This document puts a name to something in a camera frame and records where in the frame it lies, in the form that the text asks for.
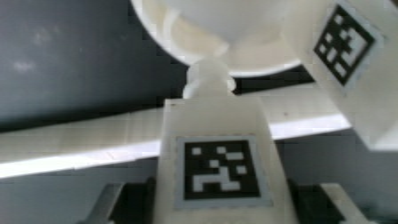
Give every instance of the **white plastic part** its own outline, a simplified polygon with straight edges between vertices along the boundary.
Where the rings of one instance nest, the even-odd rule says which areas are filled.
[[[321,38],[335,5],[342,7],[374,39],[373,47],[358,61],[346,84],[341,84],[337,76],[332,75],[319,56],[314,53],[316,42]],[[373,0],[296,0],[291,2],[291,11],[282,30],[286,42],[321,90],[326,92],[348,118],[367,148],[385,151],[398,150],[396,24],[398,13],[390,2]],[[330,59],[341,57],[350,65],[350,56],[357,55],[355,49],[362,46],[362,40],[360,38],[355,39],[358,37],[355,32],[350,34],[348,31],[346,33],[341,31],[341,38],[346,38],[348,35],[351,39],[344,40],[353,50],[351,52],[342,52],[339,55],[330,55]],[[344,77],[344,70],[337,64],[335,70]]]
[[[227,67],[215,58],[202,59],[188,69],[188,83],[183,98],[232,96],[234,80],[227,74]]]
[[[204,57],[218,57],[227,64],[229,74],[234,77],[270,75],[300,65],[298,58],[279,35],[280,15],[284,15],[280,12],[286,10],[287,0],[264,1],[261,4],[270,4],[270,2],[275,5],[266,7],[268,13],[263,13],[270,17],[264,19],[268,22],[254,26],[250,32],[231,44],[186,19],[181,11],[161,4],[161,0],[131,0],[149,35],[181,63],[191,65]]]
[[[190,81],[200,80],[211,71],[213,78],[222,77],[223,69],[213,61],[204,61],[193,66],[193,76],[188,77]],[[165,113],[163,113],[163,129],[161,129],[161,152],[158,160],[158,177],[156,177],[156,200],[154,200],[154,224],[218,224],[218,223],[241,223],[241,224],[296,224],[296,216],[293,211],[293,203],[289,198],[289,190],[286,184],[286,176],[282,171],[282,165],[279,155],[275,151],[275,145],[270,138],[268,124],[263,113],[263,103],[257,97],[234,97],[227,94],[215,93],[213,97],[206,94],[206,97],[193,96],[184,100],[165,101]],[[177,177],[183,166],[181,164],[181,148],[179,139],[231,139],[245,138],[250,136],[252,143],[255,145],[257,156],[254,160],[259,161],[259,173],[266,177],[268,192],[271,198],[271,204],[245,206],[247,201],[241,199],[241,203],[236,204],[232,200],[232,207],[220,206],[220,203],[213,203],[213,200],[200,201],[200,208],[193,207],[175,209],[177,194],[181,193],[181,184],[177,185]],[[223,152],[223,147],[213,148],[215,152]],[[215,176],[207,176],[207,179],[200,181],[215,181],[220,179]],[[225,190],[238,189],[234,183],[232,186],[225,186]]]
[[[358,211],[339,184],[321,184],[321,189],[344,217],[341,224],[373,224],[373,222],[367,221],[362,212]]]

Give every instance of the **gray surface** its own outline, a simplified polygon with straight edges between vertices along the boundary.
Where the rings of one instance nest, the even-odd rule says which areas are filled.
[[[87,218],[108,183],[142,183],[156,161],[0,180],[0,223],[74,224]]]
[[[152,108],[184,80],[129,0],[1,0],[0,132]],[[300,67],[236,92],[310,81]]]
[[[277,142],[287,177],[339,183],[371,216],[398,220],[398,152],[371,152],[351,130]]]

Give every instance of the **white panel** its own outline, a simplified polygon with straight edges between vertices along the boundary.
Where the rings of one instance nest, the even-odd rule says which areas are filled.
[[[376,41],[367,57],[358,64],[355,75],[344,85],[334,78],[312,51],[335,3],[342,5]],[[385,1],[296,0],[282,31],[284,39],[316,79],[321,91],[332,98],[362,141],[373,150],[398,150],[396,24],[396,12]],[[341,33],[341,35],[357,37],[355,33],[350,32]],[[355,49],[360,49],[362,46],[360,38],[353,38],[350,45],[353,51],[350,54],[342,54],[348,64],[357,55]],[[339,66],[335,69],[341,71],[341,77],[346,78]]]

